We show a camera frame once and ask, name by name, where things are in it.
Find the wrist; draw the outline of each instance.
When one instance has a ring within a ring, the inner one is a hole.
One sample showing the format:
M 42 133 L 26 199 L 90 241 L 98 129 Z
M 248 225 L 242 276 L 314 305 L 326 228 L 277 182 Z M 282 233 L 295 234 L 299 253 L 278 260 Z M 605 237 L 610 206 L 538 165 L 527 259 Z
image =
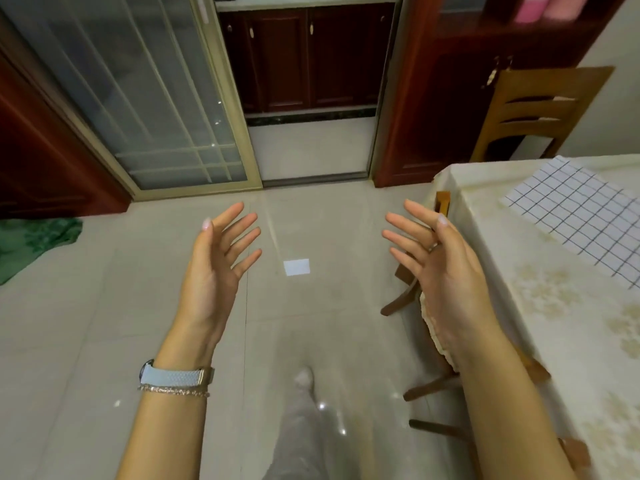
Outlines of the wrist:
M 453 348 L 456 364 L 461 371 L 482 362 L 487 355 L 500 353 L 505 344 L 511 346 L 495 318 L 484 325 L 482 329 L 468 334 L 468 337 L 460 340 Z
M 154 367 L 168 371 L 194 371 L 210 367 L 218 341 L 210 327 L 174 322 L 156 355 Z

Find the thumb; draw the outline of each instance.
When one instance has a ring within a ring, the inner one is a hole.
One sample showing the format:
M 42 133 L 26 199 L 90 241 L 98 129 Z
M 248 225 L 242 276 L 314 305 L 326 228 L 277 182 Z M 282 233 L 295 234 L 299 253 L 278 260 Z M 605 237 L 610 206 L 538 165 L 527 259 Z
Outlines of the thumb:
M 444 246 L 444 251 L 447 256 L 447 267 L 452 264 L 459 264 L 465 256 L 465 242 L 460 233 L 442 214 L 438 216 L 435 231 L 438 240 Z
M 216 231 L 210 218 L 204 219 L 202 231 L 198 234 L 196 242 L 193 244 L 192 261 L 194 264 L 205 263 L 210 266 L 211 249 L 217 241 L 220 241 L 220 233 Z

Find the door frame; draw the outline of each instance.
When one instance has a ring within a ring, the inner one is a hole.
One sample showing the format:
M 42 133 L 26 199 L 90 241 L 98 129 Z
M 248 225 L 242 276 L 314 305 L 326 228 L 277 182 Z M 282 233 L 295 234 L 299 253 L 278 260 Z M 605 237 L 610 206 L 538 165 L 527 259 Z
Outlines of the door frame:
M 236 140 L 240 159 L 244 166 L 247 180 L 244 182 L 228 182 L 223 184 L 207 184 L 191 187 L 175 187 L 170 189 L 142 190 L 120 165 L 117 158 L 107 149 L 87 124 L 80 110 L 69 99 L 66 92 L 41 62 L 28 42 L 13 27 L 7 16 L 0 11 L 0 52 L 20 72 L 28 83 L 36 90 L 44 101 L 53 109 L 76 136 L 87 146 L 89 151 L 116 178 L 131 195 L 133 201 L 160 200 L 187 196 L 208 195 L 238 191 L 259 190 L 262 180 L 255 154 L 249 137 L 249 130 L 244 120 L 244 113 L 236 83 L 228 61 L 227 50 L 222 38 L 222 31 L 213 0 L 189 0 L 193 18 L 203 44 L 211 76 L 220 91 L 231 131 Z

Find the cabinet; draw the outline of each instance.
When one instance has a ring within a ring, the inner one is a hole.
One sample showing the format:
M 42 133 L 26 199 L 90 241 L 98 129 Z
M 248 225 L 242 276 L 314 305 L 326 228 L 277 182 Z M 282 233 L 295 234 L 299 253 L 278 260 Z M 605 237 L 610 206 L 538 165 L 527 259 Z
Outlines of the cabinet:
M 131 197 L 0 56 L 0 219 L 124 212 Z
M 394 4 L 222 12 L 245 112 L 375 104 Z

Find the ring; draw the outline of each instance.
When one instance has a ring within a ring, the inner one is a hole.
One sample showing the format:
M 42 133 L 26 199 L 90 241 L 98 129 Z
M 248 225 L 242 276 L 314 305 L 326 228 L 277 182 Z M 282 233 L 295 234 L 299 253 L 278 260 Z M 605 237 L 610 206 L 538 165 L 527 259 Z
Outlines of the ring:
M 429 249 L 427 249 L 427 254 L 431 254 L 433 250 L 436 249 L 439 245 L 440 245 L 439 242 L 434 242 L 432 245 L 429 246 Z

